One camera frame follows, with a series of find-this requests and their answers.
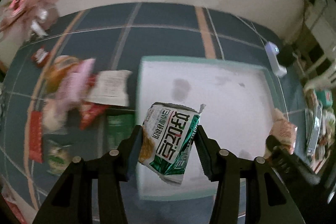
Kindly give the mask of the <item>dark green snack packet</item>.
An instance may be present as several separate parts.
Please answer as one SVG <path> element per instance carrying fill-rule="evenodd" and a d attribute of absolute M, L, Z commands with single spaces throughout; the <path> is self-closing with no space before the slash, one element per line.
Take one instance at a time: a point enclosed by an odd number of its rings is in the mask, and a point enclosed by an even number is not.
<path fill-rule="evenodd" d="M 133 128 L 133 114 L 107 116 L 106 141 L 108 150 L 117 149 L 124 139 L 130 137 Z"/>

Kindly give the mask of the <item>orange white chip packet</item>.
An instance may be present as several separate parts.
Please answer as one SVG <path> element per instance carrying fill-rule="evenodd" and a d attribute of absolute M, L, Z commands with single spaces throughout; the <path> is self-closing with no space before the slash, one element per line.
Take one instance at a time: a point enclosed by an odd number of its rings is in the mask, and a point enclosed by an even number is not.
<path fill-rule="evenodd" d="M 288 121 L 278 108 L 275 108 L 272 112 L 272 121 L 272 128 L 265 141 L 264 158 L 270 158 L 273 148 L 276 147 L 278 143 L 280 143 L 290 155 L 293 155 L 297 136 L 297 126 Z"/>

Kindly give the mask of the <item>green white cracker packet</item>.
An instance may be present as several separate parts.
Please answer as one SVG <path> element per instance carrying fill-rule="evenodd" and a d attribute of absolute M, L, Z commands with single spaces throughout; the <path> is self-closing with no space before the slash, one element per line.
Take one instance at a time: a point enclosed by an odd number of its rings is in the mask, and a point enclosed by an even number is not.
<path fill-rule="evenodd" d="M 194 136 L 205 108 L 155 102 L 142 124 L 142 147 L 138 161 L 161 180 L 180 185 L 186 171 Z"/>

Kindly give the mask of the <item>red snack bag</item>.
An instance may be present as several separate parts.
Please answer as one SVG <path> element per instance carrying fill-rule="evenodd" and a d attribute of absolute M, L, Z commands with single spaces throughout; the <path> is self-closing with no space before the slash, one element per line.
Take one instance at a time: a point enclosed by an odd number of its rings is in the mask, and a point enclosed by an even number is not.
<path fill-rule="evenodd" d="M 108 105 L 102 105 L 92 102 L 83 102 L 80 105 L 80 130 L 84 130 L 89 125 L 91 125 L 96 117 L 103 114 L 108 109 L 108 107 Z"/>

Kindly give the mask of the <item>white snack packet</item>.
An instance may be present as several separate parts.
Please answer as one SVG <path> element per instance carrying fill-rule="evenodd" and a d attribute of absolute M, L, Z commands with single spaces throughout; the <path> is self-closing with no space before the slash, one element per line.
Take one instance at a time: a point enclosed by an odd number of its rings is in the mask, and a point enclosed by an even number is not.
<path fill-rule="evenodd" d="M 131 71 L 101 71 L 85 101 L 110 106 L 129 106 L 127 79 Z"/>

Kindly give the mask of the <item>green mushroom cookie packet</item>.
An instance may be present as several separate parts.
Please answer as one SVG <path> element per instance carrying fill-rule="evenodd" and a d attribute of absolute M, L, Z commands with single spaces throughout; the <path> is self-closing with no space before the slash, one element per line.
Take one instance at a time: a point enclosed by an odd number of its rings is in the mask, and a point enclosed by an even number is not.
<path fill-rule="evenodd" d="M 61 145 L 53 140 L 49 140 L 47 162 L 49 173 L 61 175 L 71 162 L 70 145 Z"/>

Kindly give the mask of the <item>purple snack bag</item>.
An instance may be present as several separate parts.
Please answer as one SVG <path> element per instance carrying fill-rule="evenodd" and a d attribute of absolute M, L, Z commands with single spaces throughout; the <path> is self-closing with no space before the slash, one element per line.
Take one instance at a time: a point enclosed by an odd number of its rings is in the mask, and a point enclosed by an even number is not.
<path fill-rule="evenodd" d="M 95 58 L 85 59 L 74 66 L 64 77 L 55 96 L 56 105 L 61 111 L 68 111 L 80 103 L 95 62 Z"/>

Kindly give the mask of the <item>red patterned wafer packet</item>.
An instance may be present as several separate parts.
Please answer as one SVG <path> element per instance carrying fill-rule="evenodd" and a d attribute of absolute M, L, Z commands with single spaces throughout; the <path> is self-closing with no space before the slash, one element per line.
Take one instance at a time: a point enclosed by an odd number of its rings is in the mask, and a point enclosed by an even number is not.
<path fill-rule="evenodd" d="M 43 162 L 42 143 L 42 113 L 32 111 L 29 131 L 29 159 L 40 164 Z"/>

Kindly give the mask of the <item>orange bread packet with barcode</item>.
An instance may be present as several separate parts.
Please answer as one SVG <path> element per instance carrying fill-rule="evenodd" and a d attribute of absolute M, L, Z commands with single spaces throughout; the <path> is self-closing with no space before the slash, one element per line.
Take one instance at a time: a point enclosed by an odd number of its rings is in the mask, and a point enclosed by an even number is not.
<path fill-rule="evenodd" d="M 56 57 L 51 67 L 48 69 L 46 79 L 46 93 L 57 91 L 61 81 L 67 75 L 68 71 L 78 65 L 80 60 L 74 56 L 61 55 Z"/>

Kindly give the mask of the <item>small red candy packet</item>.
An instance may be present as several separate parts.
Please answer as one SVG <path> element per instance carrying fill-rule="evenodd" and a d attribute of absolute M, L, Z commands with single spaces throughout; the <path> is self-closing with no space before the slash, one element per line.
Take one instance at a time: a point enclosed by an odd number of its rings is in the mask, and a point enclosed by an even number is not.
<path fill-rule="evenodd" d="M 31 56 L 32 62 L 39 68 L 44 67 L 49 58 L 50 58 L 50 52 L 46 51 L 44 47 L 40 47 Z"/>

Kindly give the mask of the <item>clear round pastry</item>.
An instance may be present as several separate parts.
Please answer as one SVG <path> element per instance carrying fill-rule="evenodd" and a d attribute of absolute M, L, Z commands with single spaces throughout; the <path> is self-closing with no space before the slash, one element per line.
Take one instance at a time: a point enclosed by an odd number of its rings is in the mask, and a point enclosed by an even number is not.
<path fill-rule="evenodd" d="M 42 125 L 49 132 L 55 132 L 61 129 L 67 120 L 67 113 L 58 114 L 56 111 L 56 102 L 53 98 L 45 99 L 42 110 Z"/>

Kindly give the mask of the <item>clutter of items at right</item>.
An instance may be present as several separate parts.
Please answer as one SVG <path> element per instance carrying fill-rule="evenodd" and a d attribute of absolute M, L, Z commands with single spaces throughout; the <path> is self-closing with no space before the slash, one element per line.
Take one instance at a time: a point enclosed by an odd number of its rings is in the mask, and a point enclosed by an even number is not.
<path fill-rule="evenodd" d="M 314 173 L 326 164 L 335 142 L 335 112 L 331 90 L 306 89 L 305 155 Z"/>

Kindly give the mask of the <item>white tray with teal rim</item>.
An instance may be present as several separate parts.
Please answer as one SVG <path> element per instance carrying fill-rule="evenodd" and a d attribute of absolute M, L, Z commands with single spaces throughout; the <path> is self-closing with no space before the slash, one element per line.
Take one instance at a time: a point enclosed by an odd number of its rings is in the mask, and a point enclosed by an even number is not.
<path fill-rule="evenodd" d="M 259 65 L 177 56 L 141 59 L 137 86 L 137 122 L 154 102 L 198 110 L 207 136 L 237 157 L 252 160 L 265 153 L 274 109 L 283 107 L 276 79 Z"/>

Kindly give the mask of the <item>black power adapter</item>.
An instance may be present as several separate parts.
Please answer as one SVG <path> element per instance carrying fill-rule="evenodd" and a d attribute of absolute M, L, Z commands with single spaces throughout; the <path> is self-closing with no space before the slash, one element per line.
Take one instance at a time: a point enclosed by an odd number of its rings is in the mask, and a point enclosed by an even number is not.
<path fill-rule="evenodd" d="M 285 45 L 279 51 L 277 55 L 277 61 L 283 67 L 290 67 L 295 61 L 297 61 L 298 55 L 295 53 L 294 48 L 292 45 Z"/>

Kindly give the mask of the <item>blue plaid tablecloth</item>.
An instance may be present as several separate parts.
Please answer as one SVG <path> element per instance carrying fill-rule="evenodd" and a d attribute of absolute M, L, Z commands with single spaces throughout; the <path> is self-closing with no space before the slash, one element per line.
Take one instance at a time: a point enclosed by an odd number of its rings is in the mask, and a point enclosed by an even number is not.
<path fill-rule="evenodd" d="M 210 18 L 227 60 L 260 65 L 270 69 L 261 40 L 250 28 L 233 15 L 209 10 Z M 218 40 L 213 33 L 206 9 L 169 3 L 126 3 L 96 7 L 79 17 L 70 27 L 75 12 L 59 18 L 50 29 L 49 36 L 20 47 L 3 80 L 6 94 L 5 113 L 1 123 L 1 176 L 16 199 L 18 207 L 28 223 L 32 223 L 37 210 L 31 201 L 24 169 L 23 151 L 27 109 L 42 69 L 31 60 L 41 46 L 51 51 L 58 39 L 64 38 L 58 55 L 74 55 L 79 58 L 96 57 L 95 71 L 126 69 L 133 74 L 129 78 L 130 109 L 135 109 L 137 72 L 143 56 L 191 56 L 205 57 L 205 38 L 201 30 L 209 28 L 214 44 L 215 58 L 222 57 Z M 305 156 L 306 107 L 301 84 L 294 67 L 280 79 L 289 120 L 298 126 L 295 153 Z M 102 151 L 102 117 L 85 131 L 79 129 L 80 117 L 75 110 L 70 113 L 68 134 L 47 135 L 59 143 L 71 144 L 73 155 L 94 159 Z M 33 194 L 39 209 L 58 176 L 50 174 L 47 162 L 29 161 Z M 129 223 L 209 223 L 213 198 L 188 201 L 152 202 L 140 200 L 135 178 L 121 184 L 122 197 Z"/>

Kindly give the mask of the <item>white power strip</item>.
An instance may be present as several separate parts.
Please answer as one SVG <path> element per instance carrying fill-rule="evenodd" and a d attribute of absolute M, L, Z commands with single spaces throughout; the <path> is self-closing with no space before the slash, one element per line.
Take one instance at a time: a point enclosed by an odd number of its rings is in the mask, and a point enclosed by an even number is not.
<path fill-rule="evenodd" d="M 286 67 L 280 65 L 280 63 L 278 62 L 277 55 L 280 53 L 279 48 L 276 46 L 276 44 L 272 42 L 267 42 L 264 48 L 273 73 L 277 77 L 284 77 L 287 74 L 287 69 Z"/>

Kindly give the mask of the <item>white shelf unit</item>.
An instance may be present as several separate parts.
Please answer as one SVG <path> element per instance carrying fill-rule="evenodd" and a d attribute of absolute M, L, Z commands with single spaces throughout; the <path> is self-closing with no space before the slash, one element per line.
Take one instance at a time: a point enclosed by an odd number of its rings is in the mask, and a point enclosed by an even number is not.
<path fill-rule="evenodd" d="M 303 71 L 302 79 L 307 79 L 325 60 L 335 61 L 335 0 L 305 1 L 307 7 L 303 22 L 321 47 L 323 54 Z"/>

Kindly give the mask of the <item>pink paper flower bouquet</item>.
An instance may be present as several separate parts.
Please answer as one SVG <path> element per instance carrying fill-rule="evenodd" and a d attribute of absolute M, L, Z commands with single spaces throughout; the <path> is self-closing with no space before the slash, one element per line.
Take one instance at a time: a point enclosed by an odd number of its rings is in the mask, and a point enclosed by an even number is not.
<path fill-rule="evenodd" d="M 1 4 L 1 41 L 12 33 L 22 41 L 32 34 L 46 36 L 59 14 L 55 7 L 59 0 L 3 0 Z"/>

